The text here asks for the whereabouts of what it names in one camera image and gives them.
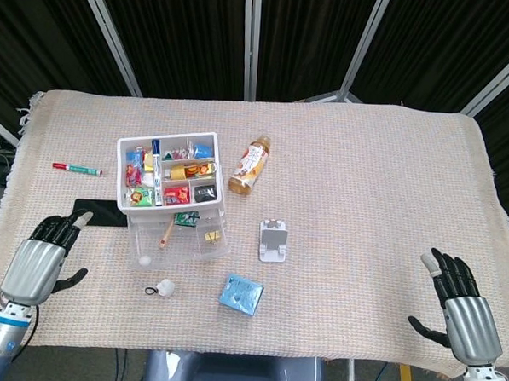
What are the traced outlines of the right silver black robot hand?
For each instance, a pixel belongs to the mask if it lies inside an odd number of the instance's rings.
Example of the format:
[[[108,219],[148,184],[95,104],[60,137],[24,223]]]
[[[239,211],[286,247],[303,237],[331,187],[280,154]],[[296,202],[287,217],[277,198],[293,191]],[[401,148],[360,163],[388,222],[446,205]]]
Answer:
[[[480,295],[473,272],[460,257],[433,248],[420,257],[429,271],[445,320],[446,331],[424,326],[413,315],[410,326],[422,337],[450,349],[468,367],[493,365],[502,356],[495,319]]]

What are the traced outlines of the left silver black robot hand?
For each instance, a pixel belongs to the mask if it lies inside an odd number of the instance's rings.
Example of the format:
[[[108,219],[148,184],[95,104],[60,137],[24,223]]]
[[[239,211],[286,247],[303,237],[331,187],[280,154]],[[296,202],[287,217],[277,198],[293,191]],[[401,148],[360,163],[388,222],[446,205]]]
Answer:
[[[0,285],[0,304],[37,306],[49,296],[72,288],[88,273],[81,268],[62,279],[61,269],[82,229],[93,213],[85,209],[69,216],[48,216],[22,240]]]

